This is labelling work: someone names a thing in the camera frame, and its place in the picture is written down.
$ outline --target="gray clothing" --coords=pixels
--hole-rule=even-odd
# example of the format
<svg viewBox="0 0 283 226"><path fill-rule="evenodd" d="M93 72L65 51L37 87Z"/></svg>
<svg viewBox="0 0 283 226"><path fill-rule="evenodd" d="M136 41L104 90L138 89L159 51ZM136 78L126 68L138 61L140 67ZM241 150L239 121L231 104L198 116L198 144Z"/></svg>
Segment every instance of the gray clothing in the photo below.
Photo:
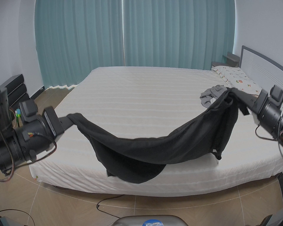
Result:
<svg viewBox="0 0 283 226"><path fill-rule="evenodd" d="M200 94L202 106L209 108L209 106L211 105L210 100L212 98L218 99L218 97L220 97L221 94L224 93L226 90L227 88L224 85L216 85L207 89L206 91Z"/></svg>

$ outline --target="black garment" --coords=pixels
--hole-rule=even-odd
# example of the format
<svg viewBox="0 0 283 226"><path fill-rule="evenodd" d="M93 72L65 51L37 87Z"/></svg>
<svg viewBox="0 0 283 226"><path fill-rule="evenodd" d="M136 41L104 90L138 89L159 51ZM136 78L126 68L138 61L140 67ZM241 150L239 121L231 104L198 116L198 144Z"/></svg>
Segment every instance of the black garment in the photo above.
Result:
<svg viewBox="0 0 283 226"><path fill-rule="evenodd" d="M108 175L143 183L157 176L166 164L185 162L207 153L220 160L239 108L244 115L249 114L246 105L228 88L205 112L159 138L118 138L79 113L67 117L90 141Z"/></svg>

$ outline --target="bed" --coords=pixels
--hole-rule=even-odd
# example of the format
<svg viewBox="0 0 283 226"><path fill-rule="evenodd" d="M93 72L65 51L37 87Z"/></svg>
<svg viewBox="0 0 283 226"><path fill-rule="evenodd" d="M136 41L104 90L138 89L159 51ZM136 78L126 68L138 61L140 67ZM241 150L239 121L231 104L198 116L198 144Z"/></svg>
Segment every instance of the bed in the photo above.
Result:
<svg viewBox="0 0 283 226"><path fill-rule="evenodd" d="M283 68L259 53L243 47L241 68L263 89L283 87ZM88 120L117 137L166 136L205 110L200 93L226 85L215 71L158 68L104 67L94 69L55 109L58 117L82 113ZM207 154L187 162L167 165L142 184L108 177L89 141L68 129L50 157L30 165L34 178L51 185L93 193L146 196L186 196L216 192L249 181L268 178L283 170L276 142L255 136L251 115L239 118L218 161ZM268 136L259 128L258 133Z"/></svg>

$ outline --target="white pillow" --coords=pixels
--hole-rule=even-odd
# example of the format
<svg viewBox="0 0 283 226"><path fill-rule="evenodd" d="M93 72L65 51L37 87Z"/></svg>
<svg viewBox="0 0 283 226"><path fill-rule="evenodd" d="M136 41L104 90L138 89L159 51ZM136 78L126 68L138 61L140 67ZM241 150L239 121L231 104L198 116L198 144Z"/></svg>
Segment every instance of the white pillow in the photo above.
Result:
<svg viewBox="0 0 283 226"><path fill-rule="evenodd" d="M229 85L248 94L259 95L261 87L251 80L241 68L216 66L214 70Z"/></svg>

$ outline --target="teal curtain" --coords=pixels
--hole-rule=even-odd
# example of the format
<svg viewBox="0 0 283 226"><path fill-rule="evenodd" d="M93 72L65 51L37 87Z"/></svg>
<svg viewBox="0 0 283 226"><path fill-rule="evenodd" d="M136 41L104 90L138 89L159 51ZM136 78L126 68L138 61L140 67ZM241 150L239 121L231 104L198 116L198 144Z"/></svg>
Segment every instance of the teal curtain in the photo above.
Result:
<svg viewBox="0 0 283 226"><path fill-rule="evenodd" d="M126 66L210 69L233 51L235 0L123 0Z"/></svg>
<svg viewBox="0 0 283 226"><path fill-rule="evenodd" d="M35 38L45 87L124 66L121 0L36 0Z"/></svg>

